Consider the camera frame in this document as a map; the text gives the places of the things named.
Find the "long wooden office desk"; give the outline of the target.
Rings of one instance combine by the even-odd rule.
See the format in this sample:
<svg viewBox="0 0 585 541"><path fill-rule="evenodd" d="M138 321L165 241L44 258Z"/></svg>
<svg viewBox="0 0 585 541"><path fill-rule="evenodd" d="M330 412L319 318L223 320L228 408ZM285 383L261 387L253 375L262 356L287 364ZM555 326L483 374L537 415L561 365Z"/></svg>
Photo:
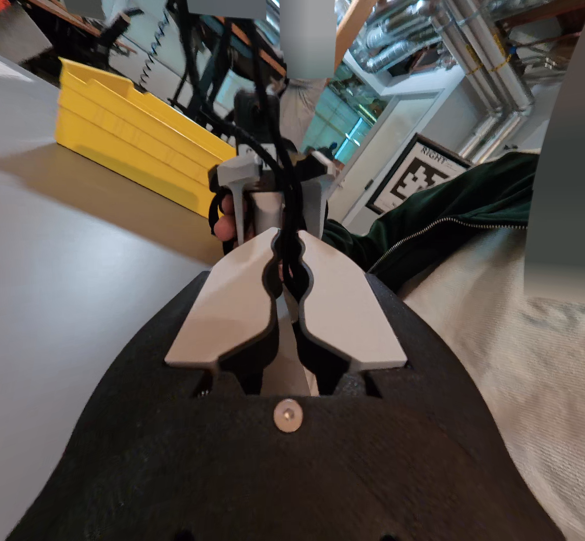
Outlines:
<svg viewBox="0 0 585 541"><path fill-rule="evenodd" d="M97 53L97 38L107 26L96 26L92 19L70 13L61 0L1 1L1 11L14 3L25 9L53 45L44 54L52 52L58 57L89 65L107 65L111 53L126 58L137 53L134 48L122 43L122 37L106 55Z"/></svg>

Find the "person's right hand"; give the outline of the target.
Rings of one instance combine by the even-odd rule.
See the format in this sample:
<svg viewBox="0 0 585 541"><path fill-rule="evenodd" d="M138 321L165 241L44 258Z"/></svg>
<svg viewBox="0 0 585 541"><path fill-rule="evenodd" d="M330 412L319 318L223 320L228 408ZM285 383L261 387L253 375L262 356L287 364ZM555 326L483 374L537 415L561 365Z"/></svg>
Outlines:
<svg viewBox="0 0 585 541"><path fill-rule="evenodd" d="M230 192L225 193L223 196L217 214L218 220L213 226L212 233L221 241L223 255L227 255L240 245L236 230L233 197Z"/></svg>

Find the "framed marker poster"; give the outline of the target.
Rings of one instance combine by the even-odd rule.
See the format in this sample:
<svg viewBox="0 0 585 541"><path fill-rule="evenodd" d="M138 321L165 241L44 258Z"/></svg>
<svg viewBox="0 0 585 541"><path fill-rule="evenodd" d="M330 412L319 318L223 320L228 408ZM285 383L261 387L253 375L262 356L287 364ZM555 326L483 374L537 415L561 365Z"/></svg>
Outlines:
<svg viewBox="0 0 585 541"><path fill-rule="evenodd" d="M407 198L457 177L472 163L432 140L415 134L397 161L370 195L366 207L378 216Z"/></svg>

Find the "white door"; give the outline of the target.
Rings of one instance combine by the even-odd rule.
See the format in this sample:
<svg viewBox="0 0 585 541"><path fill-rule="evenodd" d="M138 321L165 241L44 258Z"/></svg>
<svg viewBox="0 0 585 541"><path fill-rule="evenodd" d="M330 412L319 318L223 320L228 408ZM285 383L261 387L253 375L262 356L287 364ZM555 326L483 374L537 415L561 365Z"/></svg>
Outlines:
<svg viewBox="0 0 585 541"><path fill-rule="evenodd" d="M424 128L449 90L396 95L346 164L329 201L328 216L347 226L366 205L412 137Z"/></svg>

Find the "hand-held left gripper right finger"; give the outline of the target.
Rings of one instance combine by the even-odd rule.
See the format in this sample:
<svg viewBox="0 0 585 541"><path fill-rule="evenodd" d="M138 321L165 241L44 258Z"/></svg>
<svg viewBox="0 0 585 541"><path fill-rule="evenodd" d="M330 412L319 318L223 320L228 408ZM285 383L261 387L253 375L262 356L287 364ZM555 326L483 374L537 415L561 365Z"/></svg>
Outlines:
<svg viewBox="0 0 585 541"><path fill-rule="evenodd" d="M298 237L308 288L298 303L297 352L318 393L333 394L347 373L404 367L406 353L368 276L308 232Z"/></svg>

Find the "black standing desk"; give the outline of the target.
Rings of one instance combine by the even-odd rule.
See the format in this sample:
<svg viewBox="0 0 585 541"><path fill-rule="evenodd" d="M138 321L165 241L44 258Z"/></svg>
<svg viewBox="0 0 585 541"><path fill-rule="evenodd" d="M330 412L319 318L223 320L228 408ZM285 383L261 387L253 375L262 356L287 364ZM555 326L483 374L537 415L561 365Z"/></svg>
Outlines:
<svg viewBox="0 0 585 541"><path fill-rule="evenodd" d="M178 109L189 118L193 119L199 124L204 124L203 121L208 116L203 114L197 107L197 97L191 95L188 103L182 104L179 102L179 97L183 91L186 83L190 83L188 60L195 64L197 70L197 55L199 52L204 52L205 48L209 50L210 56L205 63L203 72L198 76L201 90L207 93L213 93L216 88L216 96L225 81L228 72L231 70L238 76L252 81L253 79L253 63L252 50L250 40L243 31L243 29L236 22L232 22L232 29L227 47L227 54L225 55L225 62L217 63L217 58L220 58L218 52L221 49L221 42L223 34L225 33L225 19L214 16L199 16L197 14L189 13L186 0L167 0L165 3L165 20L172 19L177 26L179 32L179 42L183 54L185 47L183 44L183 34L188 31L190 37L191 54L186 57L185 68L183 75L179 80L179 84L172 97L167 98L167 102L171 107ZM266 79L266 84L270 83L269 79L280 79L285 76L284 61L275 53L274 48L263 38L259 36L259 55L260 55L260 70L262 78Z"/></svg>

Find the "black office chair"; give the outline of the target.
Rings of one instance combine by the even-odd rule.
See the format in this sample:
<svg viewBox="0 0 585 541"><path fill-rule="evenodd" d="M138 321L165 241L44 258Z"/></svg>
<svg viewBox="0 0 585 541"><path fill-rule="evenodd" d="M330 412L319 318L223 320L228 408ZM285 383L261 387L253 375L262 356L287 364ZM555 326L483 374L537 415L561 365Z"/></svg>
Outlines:
<svg viewBox="0 0 585 541"><path fill-rule="evenodd" d="M140 8L132 7L124 9L117 13L110 25L105 27L97 38L96 52L106 55L127 31L131 20L134 17L141 16L144 11Z"/></svg>

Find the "grey cardboard panel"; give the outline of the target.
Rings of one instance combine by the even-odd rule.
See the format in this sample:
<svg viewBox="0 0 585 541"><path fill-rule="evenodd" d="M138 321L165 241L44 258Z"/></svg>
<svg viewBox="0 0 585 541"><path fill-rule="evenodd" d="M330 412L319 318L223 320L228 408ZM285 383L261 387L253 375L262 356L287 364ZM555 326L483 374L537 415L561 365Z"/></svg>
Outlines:
<svg viewBox="0 0 585 541"><path fill-rule="evenodd" d="M1 57L20 64L52 48L51 42L20 4L11 4L1 11Z"/></svg>

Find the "person's right forearm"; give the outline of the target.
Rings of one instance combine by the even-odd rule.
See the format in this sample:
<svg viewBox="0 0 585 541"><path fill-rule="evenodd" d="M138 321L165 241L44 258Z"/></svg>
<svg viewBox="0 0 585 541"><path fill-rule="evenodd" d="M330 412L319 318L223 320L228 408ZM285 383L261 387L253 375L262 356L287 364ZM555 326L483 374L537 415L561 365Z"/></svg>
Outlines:
<svg viewBox="0 0 585 541"><path fill-rule="evenodd" d="M539 154L508 152L416 192L366 235L327 220L323 241L397 293L479 234L527 230Z"/></svg>

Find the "yellow plastic bin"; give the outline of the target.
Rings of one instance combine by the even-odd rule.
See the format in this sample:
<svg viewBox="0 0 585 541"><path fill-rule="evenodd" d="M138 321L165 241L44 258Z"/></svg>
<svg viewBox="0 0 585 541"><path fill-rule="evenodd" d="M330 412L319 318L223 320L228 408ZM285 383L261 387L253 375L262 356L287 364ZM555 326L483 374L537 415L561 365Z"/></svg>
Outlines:
<svg viewBox="0 0 585 541"><path fill-rule="evenodd" d="M235 149L129 79L60 62L56 143L207 217L208 171Z"/></svg>

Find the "person's cream trousers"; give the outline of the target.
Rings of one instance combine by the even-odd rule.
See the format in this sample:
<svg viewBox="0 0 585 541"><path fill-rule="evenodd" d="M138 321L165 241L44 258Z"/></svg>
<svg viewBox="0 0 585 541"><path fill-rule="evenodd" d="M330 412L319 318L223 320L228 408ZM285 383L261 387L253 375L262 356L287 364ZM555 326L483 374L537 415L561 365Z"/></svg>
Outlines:
<svg viewBox="0 0 585 541"><path fill-rule="evenodd" d="M518 471L584 540L584 305L528 297L524 230L488 230L399 296L457 355Z"/></svg>

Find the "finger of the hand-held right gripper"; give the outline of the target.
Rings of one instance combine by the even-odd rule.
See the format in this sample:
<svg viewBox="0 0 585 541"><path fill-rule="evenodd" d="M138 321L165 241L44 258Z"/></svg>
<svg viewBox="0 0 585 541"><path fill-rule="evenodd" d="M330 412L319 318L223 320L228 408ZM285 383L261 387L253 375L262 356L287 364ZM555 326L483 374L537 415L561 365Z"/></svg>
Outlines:
<svg viewBox="0 0 585 541"><path fill-rule="evenodd" d="M336 177L331 150L311 150L302 160L303 217L308 233L318 239L324 233L329 191Z"/></svg>
<svg viewBox="0 0 585 541"><path fill-rule="evenodd" d="M253 156L236 156L217 167L218 184L232 195L238 245L245 241L244 192L258 183L260 176L261 166Z"/></svg>

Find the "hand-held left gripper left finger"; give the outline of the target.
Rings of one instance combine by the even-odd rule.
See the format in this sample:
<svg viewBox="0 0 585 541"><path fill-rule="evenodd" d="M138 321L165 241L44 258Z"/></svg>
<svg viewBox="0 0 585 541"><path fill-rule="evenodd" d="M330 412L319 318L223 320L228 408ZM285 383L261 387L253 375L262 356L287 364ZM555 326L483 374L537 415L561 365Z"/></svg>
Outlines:
<svg viewBox="0 0 585 541"><path fill-rule="evenodd" d="M279 347L279 237L269 228L217 262L165 355L167 365L229 372L245 392L261 391Z"/></svg>

